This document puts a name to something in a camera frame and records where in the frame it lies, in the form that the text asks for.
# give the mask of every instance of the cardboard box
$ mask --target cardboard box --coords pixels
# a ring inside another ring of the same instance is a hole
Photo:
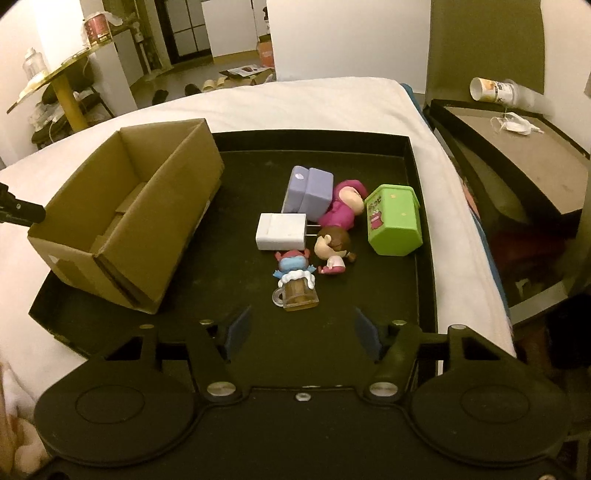
[[[203,119],[122,128],[56,193],[29,241],[66,284],[156,313],[222,171]]]

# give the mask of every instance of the purple foam block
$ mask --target purple foam block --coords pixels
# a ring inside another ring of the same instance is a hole
[[[293,168],[281,213],[305,213],[299,212],[299,210],[306,193],[308,174],[307,168],[300,167],[299,165]]]
[[[298,213],[305,213],[306,218],[312,222],[326,213],[332,201],[333,174],[311,168],[308,172],[306,192],[301,201]]]

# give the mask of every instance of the white cabinet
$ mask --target white cabinet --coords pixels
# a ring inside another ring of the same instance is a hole
[[[256,50],[256,26],[250,0],[206,0],[202,3],[214,57]]]
[[[135,49],[135,42],[131,30],[125,30],[113,37],[117,55],[127,78],[127,84],[133,85],[144,76],[144,69],[139,61],[138,52]]]

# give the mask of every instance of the bed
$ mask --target bed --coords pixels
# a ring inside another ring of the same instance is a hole
[[[502,296],[462,182],[407,92],[393,80],[302,80],[193,95],[66,138],[0,171],[0,181],[17,198],[45,205],[118,128],[190,118],[206,118],[212,132],[332,129],[408,136],[431,235],[439,331],[463,323],[515,354]],[[84,361],[28,315],[48,272],[27,241],[27,229],[0,226],[0,356],[33,399]]]

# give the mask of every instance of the glass mug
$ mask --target glass mug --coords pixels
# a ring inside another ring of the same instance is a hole
[[[310,309],[318,305],[316,289],[309,286],[306,278],[290,280],[273,292],[273,303],[286,312]]]

